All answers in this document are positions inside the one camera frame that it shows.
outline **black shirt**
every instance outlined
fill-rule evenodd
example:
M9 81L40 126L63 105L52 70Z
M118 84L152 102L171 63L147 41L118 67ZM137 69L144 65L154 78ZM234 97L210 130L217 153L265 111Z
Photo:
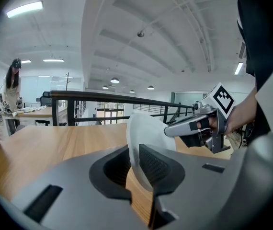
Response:
M273 72L273 0L238 0L238 10L242 25L239 29L246 44L246 72L256 78L258 91ZM257 104L251 140L269 131Z

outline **forearm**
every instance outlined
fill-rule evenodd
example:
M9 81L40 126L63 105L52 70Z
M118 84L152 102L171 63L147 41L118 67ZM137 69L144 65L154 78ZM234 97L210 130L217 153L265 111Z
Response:
M239 105L235 106L228 117L227 133L252 122L256 117L257 100L256 87Z

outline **ceiling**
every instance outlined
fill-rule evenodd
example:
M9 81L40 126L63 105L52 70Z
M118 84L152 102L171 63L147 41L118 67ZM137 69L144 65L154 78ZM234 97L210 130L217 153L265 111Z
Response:
M70 71L97 90L117 77L110 90L129 92L169 74L233 77L242 61L237 0L41 0L43 10L5 14L35 1L10 0L0 15L0 62L30 59L24 72Z

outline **wooden table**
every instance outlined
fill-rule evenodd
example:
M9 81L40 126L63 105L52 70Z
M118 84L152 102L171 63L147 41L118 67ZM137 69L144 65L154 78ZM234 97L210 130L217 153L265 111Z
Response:
M59 120L65 119L67 115L67 107L59 107ZM46 107L43 110L29 112L29 113L21 113L17 116L13 117L12 115L3 115L3 119L5 120L6 128L8 131L9 136L11 135L9 125L7 120L8 119L17 119L20 121L31 122L32 124L36 125L36 121L49 121L50 125L53 125L52 120L52 107Z
M0 143L0 195L11 200L38 175L59 162L83 154L124 146L126 124L99 126L27 126ZM232 150L212 154L207 148L187 148L176 138L177 151L229 159ZM132 207L147 224L152 193L146 191L130 169L126 183Z

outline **desk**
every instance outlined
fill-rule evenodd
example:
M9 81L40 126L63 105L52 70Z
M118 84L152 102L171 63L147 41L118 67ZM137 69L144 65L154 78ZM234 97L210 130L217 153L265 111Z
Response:
M59 107L59 120L65 119L66 115L67 115L67 107ZM18 114L16 117L13 117L12 115L3 115L3 119L5 120L5 124L6 124L6 128L7 128L9 136L11 135L11 133L10 133L10 129L7 122L8 119L17 119L20 121L31 122L34 125L36 125L36 120L37 121L44 120L44 121L49 121L50 125L52 126L53 125L52 107L48 106L43 110L34 111L30 113L21 113L21 114Z
M27 126L0 143L0 195L11 200L27 184L52 166L87 153L124 146L126 124L99 126ZM176 138L177 151L229 159L230 150L212 154L207 148L187 148ZM132 169L127 176L132 207L148 223L152 193L136 180Z

